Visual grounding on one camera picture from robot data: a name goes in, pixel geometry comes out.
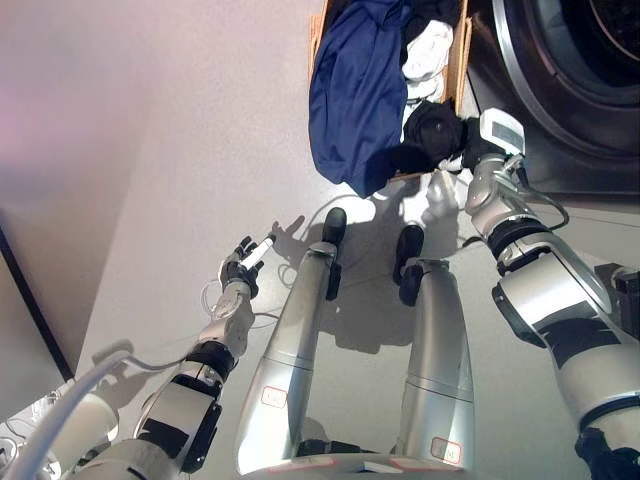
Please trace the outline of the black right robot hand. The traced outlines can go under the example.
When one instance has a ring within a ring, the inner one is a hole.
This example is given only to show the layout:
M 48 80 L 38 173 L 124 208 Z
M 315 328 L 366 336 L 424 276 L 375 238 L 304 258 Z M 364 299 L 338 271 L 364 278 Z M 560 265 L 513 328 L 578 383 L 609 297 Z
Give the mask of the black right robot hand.
M 525 155 L 524 126 L 498 108 L 488 108 L 479 117 L 464 121 L 462 166 L 471 171 L 489 154 Z

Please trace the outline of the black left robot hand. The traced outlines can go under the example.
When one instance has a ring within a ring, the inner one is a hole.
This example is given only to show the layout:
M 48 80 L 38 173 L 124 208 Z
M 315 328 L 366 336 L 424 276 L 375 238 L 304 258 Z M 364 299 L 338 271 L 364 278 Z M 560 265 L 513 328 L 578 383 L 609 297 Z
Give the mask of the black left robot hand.
M 254 241 L 251 236 L 244 237 L 227 256 L 218 274 L 222 291 L 225 291 L 232 283 L 242 283 L 249 288 L 249 295 L 254 299 L 259 292 L 257 278 L 259 271 L 264 266 L 263 257 L 274 246 L 276 236 L 267 234 L 260 242 Z

